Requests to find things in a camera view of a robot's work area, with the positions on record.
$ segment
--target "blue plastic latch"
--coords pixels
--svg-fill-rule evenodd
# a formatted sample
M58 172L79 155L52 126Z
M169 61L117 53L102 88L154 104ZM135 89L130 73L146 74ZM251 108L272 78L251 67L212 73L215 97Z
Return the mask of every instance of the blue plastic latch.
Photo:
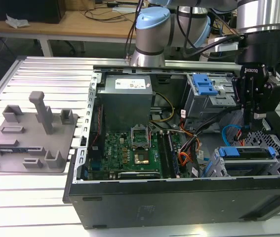
M276 156L276 151L273 147L268 147L268 151L272 157Z
M198 90L199 95L217 95L216 91L212 85L212 81L206 74L193 74L194 84Z
M219 149L219 153L221 157L239 157L239 151L236 147L221 147Z
M202 178L205 177L206 173L209 171L209 169L211 168L212 166L212 161L210 161L210 163L208 164L208 166L206 167L205 171L203 172L202 174Z
M225 157L225 152L222 148L219 149L220 157Z

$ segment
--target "computer tower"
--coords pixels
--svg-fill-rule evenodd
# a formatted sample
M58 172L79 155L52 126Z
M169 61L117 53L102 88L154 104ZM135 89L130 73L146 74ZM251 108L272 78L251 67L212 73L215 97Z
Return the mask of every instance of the computer tower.
M58 24L65 11L65 0L0 0L0 21L8 15L30 22Z

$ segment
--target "table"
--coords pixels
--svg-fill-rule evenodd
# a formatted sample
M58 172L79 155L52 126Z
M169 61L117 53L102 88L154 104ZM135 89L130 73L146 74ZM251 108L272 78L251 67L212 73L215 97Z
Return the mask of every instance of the table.
M101 14L111 10L100 8L93 10L95 14ZM83 11L66 11L59 24L47 24L30 22L29 27L15 29L4 21L0 21L0 36L5 38L22 38L39 40L45 57L53 57L49 40L73 40L125 43L132 25L131 21L117 23L105 23L87 19ZM118 12L108 12L95 18L110 18L119 16ZM134 20L134 14L125 16Z
M128 66L122 59L28 57L17 60L0 81L0 125L7 104L17 104L24 112L35 112L28 97L32 90L45 93L45 104L59 113L73 108L79 115L69 159L79 144L85 115L88 87L95 65ZM167 67L220 68L239 70L233 63L166 61ZM280 116L280 105L277 108ZM236 237L273 235L280 237L280 214L266 222L143 227L86 231L71 204L62 196L69 166L60 174L0 173L0 236L19 237Z

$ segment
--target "power supply label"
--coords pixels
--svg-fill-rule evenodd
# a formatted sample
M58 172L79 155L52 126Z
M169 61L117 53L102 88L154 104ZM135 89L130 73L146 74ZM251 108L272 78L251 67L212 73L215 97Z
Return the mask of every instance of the power supply label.
M116 79L116 89L145 89L144 79Z

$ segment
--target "red wire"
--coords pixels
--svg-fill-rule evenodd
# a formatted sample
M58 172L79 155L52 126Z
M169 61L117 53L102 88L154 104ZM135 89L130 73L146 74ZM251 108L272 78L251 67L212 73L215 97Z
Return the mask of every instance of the red wire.
M95 144L95 142L97 141L98 137L99 137L99 132L100 132L100 112L101 112L101 109L100 107L98 107L98 131L97 131L97 135L94 139L94 141L92 142L91 146L89 148L92 148L92 146Z

